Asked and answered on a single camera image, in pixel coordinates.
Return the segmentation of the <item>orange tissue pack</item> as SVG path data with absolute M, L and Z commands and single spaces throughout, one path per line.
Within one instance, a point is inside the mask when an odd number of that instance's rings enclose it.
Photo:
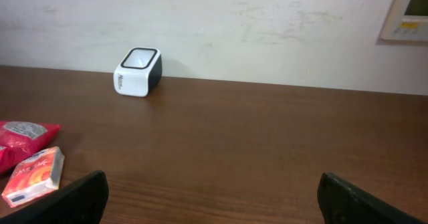
M 58 146 L 47 148 L 20 162 L 1 196 L 18 207 L 59 189 L 64 155 Z

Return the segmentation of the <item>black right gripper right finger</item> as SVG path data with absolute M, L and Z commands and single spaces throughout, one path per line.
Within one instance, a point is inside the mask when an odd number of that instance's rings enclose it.
M 333 173 L 323 173 L 317 200 L 329 224 L 425 224 Z

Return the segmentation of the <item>red snack bag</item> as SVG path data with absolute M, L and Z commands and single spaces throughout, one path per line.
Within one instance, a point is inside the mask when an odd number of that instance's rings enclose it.
M 45 148 L 61 129 L 59 124 L 1 121 L 1 175 Z

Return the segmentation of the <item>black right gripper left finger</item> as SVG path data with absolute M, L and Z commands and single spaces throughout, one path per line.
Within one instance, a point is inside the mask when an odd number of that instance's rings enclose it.
M 99 224 L 109 197 L 106 175 L 94 171 L 1 218 L 1 224 Z

